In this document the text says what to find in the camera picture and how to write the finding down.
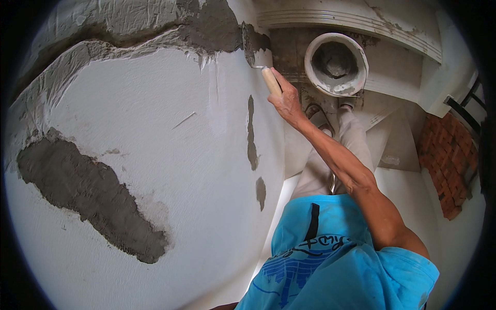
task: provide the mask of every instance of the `damaged wall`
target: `damaged wall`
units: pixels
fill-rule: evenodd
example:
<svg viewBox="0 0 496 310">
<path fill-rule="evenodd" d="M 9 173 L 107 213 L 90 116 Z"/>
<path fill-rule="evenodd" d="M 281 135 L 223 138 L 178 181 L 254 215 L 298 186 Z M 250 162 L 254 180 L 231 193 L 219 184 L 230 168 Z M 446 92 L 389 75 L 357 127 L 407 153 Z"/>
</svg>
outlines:
<svg viewBox="0 0 496 310">
<path fill-rule="evenodd" d="M 263 31 L 251 2 L 119 5 L 61 2 L 9 110 L 14 228 L 59 309 L 176 309 L 222 286 L 256 264 L 284 177 L 282 120 L 241 50 L 242 22 Z"/>
</svg>

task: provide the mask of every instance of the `man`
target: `man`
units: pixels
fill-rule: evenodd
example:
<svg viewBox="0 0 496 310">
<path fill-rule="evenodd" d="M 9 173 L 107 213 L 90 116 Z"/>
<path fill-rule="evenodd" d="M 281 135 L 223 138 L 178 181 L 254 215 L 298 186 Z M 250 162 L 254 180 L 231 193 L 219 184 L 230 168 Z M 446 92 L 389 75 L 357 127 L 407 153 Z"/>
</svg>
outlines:
<svg viewBox="0 0 496 310">
<path fill-rule="evenodd" d="M 329 124 L 310 122 L 296 88 L 272 71 L 283 93 L 268 101 L 314 149 L 274 232 L 273 256 L 243 299 L 223 307 L 421 309 L 439 272 L 377 188 L 354 101 L 339 99 L 339 143 Z"/>
</svg>

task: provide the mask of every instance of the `blue t-shirt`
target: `blue t-shirt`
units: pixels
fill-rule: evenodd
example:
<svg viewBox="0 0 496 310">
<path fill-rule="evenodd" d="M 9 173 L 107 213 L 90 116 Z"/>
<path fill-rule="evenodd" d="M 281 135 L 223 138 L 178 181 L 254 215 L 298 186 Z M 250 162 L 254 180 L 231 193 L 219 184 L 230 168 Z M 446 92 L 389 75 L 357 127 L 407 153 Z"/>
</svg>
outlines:
<svg viewBox="0 0 496 310">
<path fill-rule="evenodd" d="M 409 250 L 374 250 L 348 194 L 288 202 L 271 247 L 237 310 L 417 310 L 439 276 L 433 263 Z"/>
</svg>

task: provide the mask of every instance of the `beige pants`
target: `beige pants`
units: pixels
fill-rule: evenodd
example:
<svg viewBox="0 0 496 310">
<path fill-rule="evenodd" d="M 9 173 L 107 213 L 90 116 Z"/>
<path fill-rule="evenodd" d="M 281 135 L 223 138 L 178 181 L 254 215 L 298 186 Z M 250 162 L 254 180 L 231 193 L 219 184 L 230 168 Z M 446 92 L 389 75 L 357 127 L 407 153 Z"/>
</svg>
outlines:
<svg viewBox="0 0 496 310">
<path fill-rule="evenodd" d="M 344 106 L 338 109 L 339 141 L 373 172 L 372 158 L 367 146 L 364 127 L 351 109 Z M 327 135 L 331 132 L 324 129 Z M 310 152 L 307 164 L 296 185 L 291 199 L 313 195 L 345 194 L 346 188 L 327 166 L 315 148 Z"/>
</svg>

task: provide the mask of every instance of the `white bucket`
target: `white bucket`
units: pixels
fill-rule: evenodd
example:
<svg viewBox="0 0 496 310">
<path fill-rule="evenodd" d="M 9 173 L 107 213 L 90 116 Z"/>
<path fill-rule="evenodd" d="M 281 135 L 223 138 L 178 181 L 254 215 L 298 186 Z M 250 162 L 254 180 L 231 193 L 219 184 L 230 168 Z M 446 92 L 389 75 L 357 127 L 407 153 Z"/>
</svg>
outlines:
<svg viewBox="0 0 496 310">
<path fill-rule="evenodd" d="M 340 33 L 324 33 L 305 52 L 305 72 L 324 94 L 349 97 L 365 86 L 369 63 L 355 40 Z"/>
</svg>

